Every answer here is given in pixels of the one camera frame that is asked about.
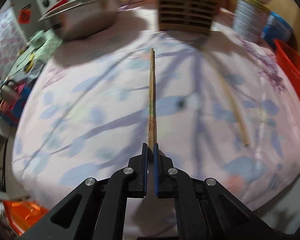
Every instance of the pink object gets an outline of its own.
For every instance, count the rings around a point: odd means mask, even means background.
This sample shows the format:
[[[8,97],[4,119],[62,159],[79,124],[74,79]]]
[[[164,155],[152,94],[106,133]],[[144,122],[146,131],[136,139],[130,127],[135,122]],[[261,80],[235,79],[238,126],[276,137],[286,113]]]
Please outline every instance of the pink object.
[[[65,3],[69,2],[69,1],[70,1],[70,0],[61,0],[61,1],[58,2],[56,5],[52,6],[52,7],[47,11],[47,13],[50,12],[50,11],[52,11],[52,10],[55,9],[55,8],[58,8],[58,7],[61,6],[61,5],[64,5]]]

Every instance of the floor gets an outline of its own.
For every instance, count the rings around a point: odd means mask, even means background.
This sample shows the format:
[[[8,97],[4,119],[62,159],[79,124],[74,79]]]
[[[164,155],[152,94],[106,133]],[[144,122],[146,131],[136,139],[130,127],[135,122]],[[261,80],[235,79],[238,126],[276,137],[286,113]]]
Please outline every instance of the floor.
[[[18,184],[11,169],[11,156],[16,128],[10,130],[6,152],[6,189],[10,199],[23,199],[28,195]],[[2,166],[3,151],[0,152]],[[275,198],[260,208],[260,217],[270,227],[293,234],[300,226],[300,177],[286,187]]]

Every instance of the silver screw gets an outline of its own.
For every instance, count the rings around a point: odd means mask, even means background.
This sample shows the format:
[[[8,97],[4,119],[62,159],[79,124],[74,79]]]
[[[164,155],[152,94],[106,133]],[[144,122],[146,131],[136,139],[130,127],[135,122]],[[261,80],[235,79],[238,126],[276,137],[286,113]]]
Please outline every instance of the silver screw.
[[[209,178],[206,180],[206,183],[209,185],[209,186],[214,186],[217,184],[216,180],[213,179],[213,178]]]
[[[131,174],[131,173],[133,173],[133,168],[127,167],[123,170],[123,173],[124,174]]]
[[[88,178],[88,179],[85,180],[84,183],[85,183],[87,186],[91,186],[91,185],[93,185],[95,182],[96,182],[96,180],[95,180],[94,178]]]
[[[178,173],[178,170],[176,168],[170,168],[168,169],[168,173],[170,175],[176,175]]]

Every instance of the blue package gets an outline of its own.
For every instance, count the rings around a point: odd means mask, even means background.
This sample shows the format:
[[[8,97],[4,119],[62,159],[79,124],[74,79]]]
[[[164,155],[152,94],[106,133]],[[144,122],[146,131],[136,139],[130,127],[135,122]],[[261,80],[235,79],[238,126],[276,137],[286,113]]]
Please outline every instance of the blue package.
[[[270,12],[266,26],[263,28],[261,38],[275,50],[274,39],[288,42],[292,32],[292,27],[282,17],[275,12]]]

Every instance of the gold can rim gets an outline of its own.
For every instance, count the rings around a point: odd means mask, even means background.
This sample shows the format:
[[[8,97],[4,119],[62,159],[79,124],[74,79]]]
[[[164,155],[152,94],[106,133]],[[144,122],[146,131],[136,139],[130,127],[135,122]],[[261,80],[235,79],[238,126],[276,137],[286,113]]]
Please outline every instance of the gold can rim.
[[[268,7],[266,7],[264,4],[258,2],[257,0],[242,0],[242,1],[253,4],[254,6],[258,7],[266,14],[270,13],[270,9]]]

